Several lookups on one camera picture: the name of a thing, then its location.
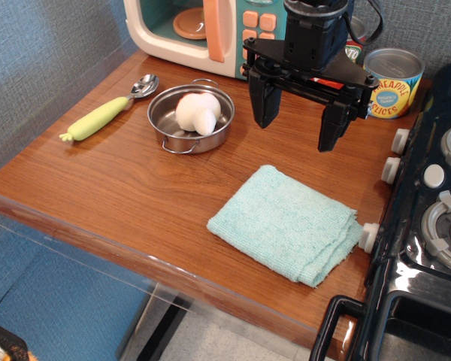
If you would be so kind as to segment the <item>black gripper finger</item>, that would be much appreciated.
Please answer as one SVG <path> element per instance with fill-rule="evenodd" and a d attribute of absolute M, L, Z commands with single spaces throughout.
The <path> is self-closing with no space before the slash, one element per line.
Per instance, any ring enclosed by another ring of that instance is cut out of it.
<path fill-rule="evenodd" d="M 337 140 L 346 132 L 351 121 L 358 116 L 358 109 L 354 105 L 334 101 L 325 106 L 322 113 L 319 152 L 329 152 L 334 149 Z"/>
<path fill-rule="evenodd" d="M 275 85 L 273 77 L 254 68 L 248 71 L 247 82 L 254 120 L 264 129 L 279 114 L 282 90 Z"/>

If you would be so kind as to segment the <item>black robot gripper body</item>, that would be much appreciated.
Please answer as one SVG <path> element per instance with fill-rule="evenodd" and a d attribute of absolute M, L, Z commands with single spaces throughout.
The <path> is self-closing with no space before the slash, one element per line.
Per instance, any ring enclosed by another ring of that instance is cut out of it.
<path fill-rule="evenodd" d="M 352 1 L 285 1 L 285 36 L 282 40 L 244 40 L 244 74 L 254 68 L 274 78 L 283 91 L 323 104 L 338 101 L 369 105 L 377 87 L 375 78 L 345 53 L 350 35 L 362 46 L 380 35 L 375 30 L 364 41 L 352 31 Z"/>

